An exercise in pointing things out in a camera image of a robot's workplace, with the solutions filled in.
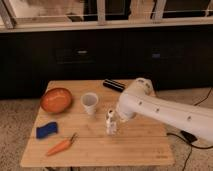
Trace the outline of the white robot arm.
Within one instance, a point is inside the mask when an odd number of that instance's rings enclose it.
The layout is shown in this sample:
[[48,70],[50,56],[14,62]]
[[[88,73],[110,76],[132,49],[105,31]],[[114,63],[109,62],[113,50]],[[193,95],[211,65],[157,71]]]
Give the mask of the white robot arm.
[[213,109],[166,101],[153,92],[149,79],[135,79],[121,93],[116,112],[124,121],[137,113],[213,142]]

